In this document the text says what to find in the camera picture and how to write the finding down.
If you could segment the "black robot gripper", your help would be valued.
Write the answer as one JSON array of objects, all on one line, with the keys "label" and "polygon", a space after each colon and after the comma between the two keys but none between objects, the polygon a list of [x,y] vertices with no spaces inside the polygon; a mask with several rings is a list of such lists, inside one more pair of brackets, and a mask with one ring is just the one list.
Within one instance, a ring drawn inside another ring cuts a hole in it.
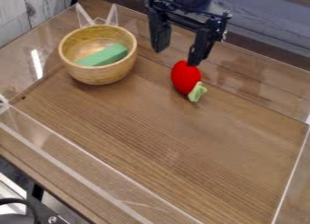
[{"label": "black robot gripper", "polygon": [[149,31],[154,51],[159,53],[170,46],[170,23],[175,23],[193,32],[198,31],[187,56],[187,65],[198,66],[209,57],[215,40],[221,42],[225,39],[232,17],[230,11],[214,0],[149,0]]}]

